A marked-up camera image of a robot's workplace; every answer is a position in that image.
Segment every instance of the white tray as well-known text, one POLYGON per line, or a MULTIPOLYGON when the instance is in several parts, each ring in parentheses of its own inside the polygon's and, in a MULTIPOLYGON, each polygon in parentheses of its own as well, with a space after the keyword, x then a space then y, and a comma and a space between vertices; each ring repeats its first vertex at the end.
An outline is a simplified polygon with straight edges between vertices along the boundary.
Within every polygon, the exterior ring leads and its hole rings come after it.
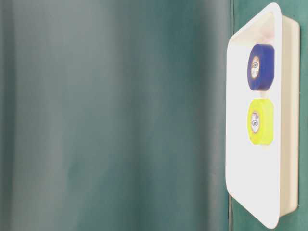
POLYGON ((229 194, 268 228, 294 211, 298 201, 299 24, 271 3, 228 43, 226 83, 226 184, 229 194), (255 44, 274 47, 274 80, 252 91, 248 58, 255 44), (247 113, 253 99, 274 105, 274 139, 253 145, 247 113))

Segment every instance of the tape roll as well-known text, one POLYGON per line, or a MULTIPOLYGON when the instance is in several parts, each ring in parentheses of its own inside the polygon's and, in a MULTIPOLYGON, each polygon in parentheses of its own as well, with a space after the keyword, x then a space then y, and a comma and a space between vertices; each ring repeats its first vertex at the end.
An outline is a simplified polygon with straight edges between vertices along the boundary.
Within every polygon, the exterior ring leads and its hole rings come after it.
POLYGON ((269 145, 274 136, 274 106, 270 100, 253 100, 249 106, 247 128, 251 142, 269 145))
POLYGON ((271 45, 255 45, 249 56, 247 68, 251 90, 267 90, 274 79, 274 48, 271 45))

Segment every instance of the green curtain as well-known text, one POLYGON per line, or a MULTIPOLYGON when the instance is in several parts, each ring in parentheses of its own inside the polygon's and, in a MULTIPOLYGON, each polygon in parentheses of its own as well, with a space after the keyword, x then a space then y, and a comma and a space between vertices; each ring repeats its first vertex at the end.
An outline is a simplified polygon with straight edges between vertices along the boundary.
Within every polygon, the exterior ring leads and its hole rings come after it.
POLYGON ((228 229, 229 1, 1 0, 0 14, 1 230, 228 229))
MULTIPOLYGON (((233 0, 233 21, 234 30, 239 30, 246 22, 248 22, 254 15, 261 11, 270 0, 233 0)), ((308 157, 306 152, 308 150, 308 143, 306 137, 308 136, 308 79, 306 75, 308 68, 306 61, 308 60, 308 1, 303 0, 278 0, 282 14, 293 18, 300 24, 301 33, 301 47, 300 47, 300 117, 299 117, 299 205, 295 212, 280 218, 279 224, 275 230, 277 231, 303 231, 308 227, 308 174, 306 164, 308 164, 308 157)), ((235 200, 232 203, 233 208, 233 231, 265 231, 268 230, 260 222, 258 222, 249 212, 247 212, 235 200)))

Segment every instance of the yellow tape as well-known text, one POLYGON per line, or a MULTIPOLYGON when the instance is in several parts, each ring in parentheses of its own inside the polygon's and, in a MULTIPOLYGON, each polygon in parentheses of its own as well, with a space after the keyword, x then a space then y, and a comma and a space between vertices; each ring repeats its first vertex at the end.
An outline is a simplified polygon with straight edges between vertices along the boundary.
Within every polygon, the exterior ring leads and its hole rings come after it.
POLYGON ((270 100, 253 100, 250 104, 247 128, 255 145, 269 145, 274 134, 274 106, 270 100))

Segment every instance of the blue tape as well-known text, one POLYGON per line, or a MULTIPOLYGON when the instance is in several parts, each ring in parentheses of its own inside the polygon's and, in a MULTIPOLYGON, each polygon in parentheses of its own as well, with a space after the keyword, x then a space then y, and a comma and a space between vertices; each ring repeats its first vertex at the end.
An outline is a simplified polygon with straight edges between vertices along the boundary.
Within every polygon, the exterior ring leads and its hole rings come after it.
POLYGON ((249 56, 247 68, 251 90, 268 90, 274 79, 274 48, 271 45, 255 45, 249 56))

